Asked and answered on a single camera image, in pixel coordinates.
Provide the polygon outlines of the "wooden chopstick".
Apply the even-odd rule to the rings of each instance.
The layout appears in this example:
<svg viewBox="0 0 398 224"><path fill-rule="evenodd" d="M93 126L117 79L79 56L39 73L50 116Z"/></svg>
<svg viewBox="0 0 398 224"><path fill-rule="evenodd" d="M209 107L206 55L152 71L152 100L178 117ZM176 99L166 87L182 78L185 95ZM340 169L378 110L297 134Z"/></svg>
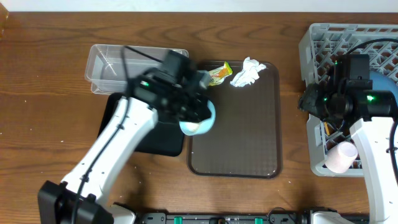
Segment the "wooden chopstick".
<svg viewBox="0 0 398 224"><path fill-rule="evenodd" d="M330 130L329 130L329 127L328 127L328 123L324 122L323 124L324 124L324 127L325 127L325 133L326 133L327 136L329 136L330 135Z"/></svg>

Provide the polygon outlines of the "large blue bowl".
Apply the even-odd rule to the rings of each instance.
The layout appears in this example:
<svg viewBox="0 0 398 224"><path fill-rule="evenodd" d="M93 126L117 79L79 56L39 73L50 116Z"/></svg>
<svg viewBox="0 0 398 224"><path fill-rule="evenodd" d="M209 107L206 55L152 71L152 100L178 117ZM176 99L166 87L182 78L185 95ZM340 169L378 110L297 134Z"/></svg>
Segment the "large blue bowl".
<svg viewBox="0 0 398 224"><path fill-rule="evenodd" d="M381 73L370 71L370 79L373 81L374 90L391 91L396 99L396 103L398 103L398 87L391 78Z"/></svg>

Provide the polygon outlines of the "light blue rice bowl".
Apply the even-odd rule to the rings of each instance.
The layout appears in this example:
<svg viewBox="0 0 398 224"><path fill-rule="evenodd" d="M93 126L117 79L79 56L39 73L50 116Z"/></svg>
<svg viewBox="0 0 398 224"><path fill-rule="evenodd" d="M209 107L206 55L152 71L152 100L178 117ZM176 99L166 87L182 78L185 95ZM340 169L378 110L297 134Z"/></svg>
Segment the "light blue rice bowl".
<svg viewBox="0 0 398 224"><path fill-rule="evenodd" d="M210 118L205 119L199 123L191 123L186 121L179 122L180 129L185 135L194 136L199 134L205 134L213 127L216 118L215 106L209 100L207 107L211 112Z"/></svg>

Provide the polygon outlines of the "pink cup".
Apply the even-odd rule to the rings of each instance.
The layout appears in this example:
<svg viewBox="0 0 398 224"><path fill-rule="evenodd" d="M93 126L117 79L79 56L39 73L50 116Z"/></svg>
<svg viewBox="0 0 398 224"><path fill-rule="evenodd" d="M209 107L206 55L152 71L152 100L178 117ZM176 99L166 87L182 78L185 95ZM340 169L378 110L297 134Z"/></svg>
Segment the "pink cup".
<svg viewBox="0 0 398 224"><path fill-rule="evenodd" d="M326 167L334 173L346 172L358 156L356 146L351 142L341 142L330 149L325 159Z"/></svg>

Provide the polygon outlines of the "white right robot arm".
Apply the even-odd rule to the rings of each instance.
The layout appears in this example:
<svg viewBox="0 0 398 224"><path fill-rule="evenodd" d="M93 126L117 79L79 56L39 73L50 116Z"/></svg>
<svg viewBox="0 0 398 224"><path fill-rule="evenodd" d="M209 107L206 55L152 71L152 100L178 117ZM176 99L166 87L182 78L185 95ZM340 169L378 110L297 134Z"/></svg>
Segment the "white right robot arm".
<svg viewBox="0 0 398 224"><path fill-rule="evenodd" d="M374 89L370 74L369 55L339 55L328 81L307 85L298 107L349 127L363 167L369 221L397 223L397 102L390 90Z"/></svg>

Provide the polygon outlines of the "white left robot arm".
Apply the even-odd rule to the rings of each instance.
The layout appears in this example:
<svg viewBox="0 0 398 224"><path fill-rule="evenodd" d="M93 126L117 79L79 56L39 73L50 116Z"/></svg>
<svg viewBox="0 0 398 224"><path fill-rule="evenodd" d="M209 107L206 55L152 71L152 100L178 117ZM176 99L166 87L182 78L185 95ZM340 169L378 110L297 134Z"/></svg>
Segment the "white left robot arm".
<svg viewBox="0 0 398 224"><path fill-rule="evenodd" d="M76 198L92 194L97 203L106 203L121 169L160 116L171 123L199 123L211 117L204 94L211 80L207 71L197 70L188 57L169 50L159 67L132 78L126 60L127 50L132 49L121 48L127 81L124 96L90 150L62 179Z"/></svg>

